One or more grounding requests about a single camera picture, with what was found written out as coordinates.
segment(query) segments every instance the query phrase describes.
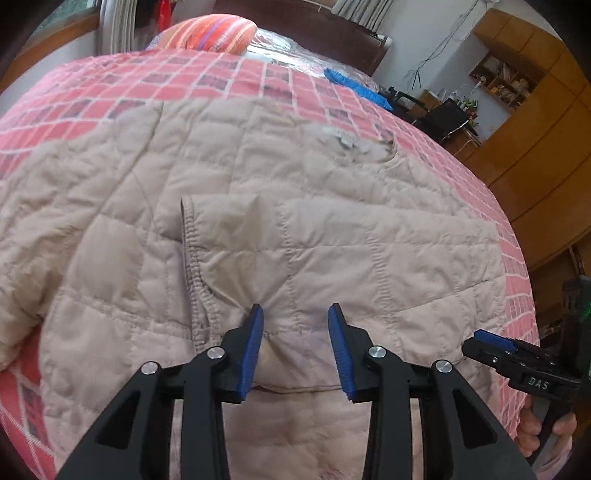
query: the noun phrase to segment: curtain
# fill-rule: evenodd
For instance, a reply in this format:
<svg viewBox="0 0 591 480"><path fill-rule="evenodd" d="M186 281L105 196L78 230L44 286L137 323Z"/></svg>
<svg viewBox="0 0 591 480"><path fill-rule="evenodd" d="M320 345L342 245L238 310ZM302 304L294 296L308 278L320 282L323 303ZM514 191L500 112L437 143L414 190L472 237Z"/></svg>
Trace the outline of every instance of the curtain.
<svg viewBox="0 0 591 480"><path fill-rule="evenodd" d="M394 0L337 0L332 13L377 33Z"/></svg>

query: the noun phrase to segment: window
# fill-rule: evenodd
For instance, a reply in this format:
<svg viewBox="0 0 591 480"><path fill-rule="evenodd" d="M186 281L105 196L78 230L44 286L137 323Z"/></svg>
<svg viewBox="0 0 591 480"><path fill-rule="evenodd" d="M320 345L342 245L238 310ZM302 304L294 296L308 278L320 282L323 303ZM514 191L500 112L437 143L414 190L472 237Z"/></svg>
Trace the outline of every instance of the window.
<svg viewBox="0 0 591 480"><path fill-rule="evenodd" d="M83 12L88 8L92 8L97 5L99 0L64 0L64 2L57 7L49 17L47 17L41 25L35 30L35 33L39 33L41 30L46 29L50 25L65 20L72 15Z"/></svg>

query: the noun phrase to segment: human hand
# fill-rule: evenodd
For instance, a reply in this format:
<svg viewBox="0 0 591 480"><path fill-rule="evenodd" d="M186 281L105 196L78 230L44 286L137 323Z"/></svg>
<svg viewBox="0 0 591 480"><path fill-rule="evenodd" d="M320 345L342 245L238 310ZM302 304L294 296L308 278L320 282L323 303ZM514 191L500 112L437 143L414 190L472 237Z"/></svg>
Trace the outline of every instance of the human hand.
<svg viewBox="0 0 591 480"><path fill-rule="evenodd" d="M538 435L542 431L541 422L535 418L535 415L531 411L532 403L532 398L528 395L525 399L525 406L519 413L520 423L517 427L517 437L515 437L515 444L526 458L529 458L540 447ZM569 444L569 440L576 429L577 418L574 413L566 414L554 424L552 432L558 435L558 442L556 442L550 457L545 463L551 462L556 457L560 456Z"/></svg>

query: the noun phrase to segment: wooden cabinet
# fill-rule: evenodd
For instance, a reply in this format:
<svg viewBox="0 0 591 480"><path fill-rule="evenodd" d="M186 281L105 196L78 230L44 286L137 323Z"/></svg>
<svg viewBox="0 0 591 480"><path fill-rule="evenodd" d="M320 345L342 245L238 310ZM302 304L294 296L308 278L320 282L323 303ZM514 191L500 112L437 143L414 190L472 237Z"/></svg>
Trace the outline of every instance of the wooden cabinet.
<svg viewBox="0 0 591 480"><path fill-rule="evenodd" d="M490 185L509 221L536 205L578 168L591 154L590 134L591 111L577 100L532 149Z"/></svg>
<svg viewBox="0 0 591 480"><path fill-rule="evenodd" d="M579 100L583 102L583 104L591 110L591 85L587 82L583 93L579 96Z"/></svg>
<svg viewBox="0 0 591 480"><path fill-rule="evenodd" d="M589 179L591 157L512 223L529 269L535 269L568 248L590 229Z"/></svg>
<svg viewBox="0 0 591 480"><path fill-rule="evenodd" d="M473 32L486 43L488 40L493 40L510 19L511 15L501 10L489 10L478 22Z"/></svg>
<svg viewBox="0 0 591 480"><path fill-rule="evenodd" d="M521 54L531 63L549 72L565 48L564 43L558 38L538 29L525 44Z"/></svg>
<svg viewBox="0 0 591 480"><path fill-rule="evenodd" d="M521 51L535 31L536 27L531 23L511 16L495 40L511 50Z"/></svg>
<svg viewBox="0 0 591 480"><path fill-rule="evenodd" d="M515 113L466 160L487 186L519 161L574 102L574 95L547 75Z"/></svg>
<svg viewBox="0 0 591 480"><path fill-rule="evenodd" d="M575 95L583 92L583 89L588 85L579 64L568 50L565 50L554 64L550 74Z"/></svg>
<svg viewBox="0 0 591 480"><path fill-rule="evenodd" d="M556 307L561 304L562 284L575 276L573 262L568 252L563 252L543 267L532 272L530 281L531 290L534 293L536 314L543 314L551 310L558 316L552 316L547 322L558 320L560 308L556 309Z"/></svg>
<svg viewBox="0 0 591 480"><path fill-rule="evenodd" d="M460 162L464 163L472 153L478 150L480 144L470 136L466 129L461 128L457 132L452 133L443 142L442 146Z"/></svg>

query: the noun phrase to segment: white wall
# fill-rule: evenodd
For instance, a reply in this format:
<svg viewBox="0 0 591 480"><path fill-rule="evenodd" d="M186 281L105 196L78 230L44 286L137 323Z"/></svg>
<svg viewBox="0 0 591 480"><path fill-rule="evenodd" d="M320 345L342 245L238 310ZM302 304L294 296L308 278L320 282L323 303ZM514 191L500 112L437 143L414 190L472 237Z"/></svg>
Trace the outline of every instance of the white wall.
<svg viewBox="0 0 591 480"><path fill-rule="evenodd" d="M27 93L46 73L72 60L85 59L96 55L98 34L94 32L77 38L58 48L23 73L0 95L0 117Z"/></svg>
<svg viewBox="0 0 591 480"><path fill-rule="evenodd" d="M456 90L460 97L478 100L478 138L484 141L489 138L505 121L510 113L483 90L476 90L476 80L470 77L470 72L483 59L488 50L475 35L470 35L454 52L439 74L429 85L432 92L439 93L446 90L446 96Z"/></svg>
<svg viewBox="0 0 591 480"><path fill-rule="evenodd" d="M426 59L435 50L447 37L457 18L468 11L474 0L394 1L394 6L382 28L382 32L392 38L393 45L379 65L374 79L382 86L393 86L405 92L419 94L433 82L460 47L463 39L484 16L487 8L494 6L558 36L549 23L525 0L501 0L496 4L487 4L484 0L480 0L456 34L456 38L451 40L438 58L421 69L423 87L419 87L417 82L412 89L413 80L408 76L408 71L414 70L420 61Z"/></svg>

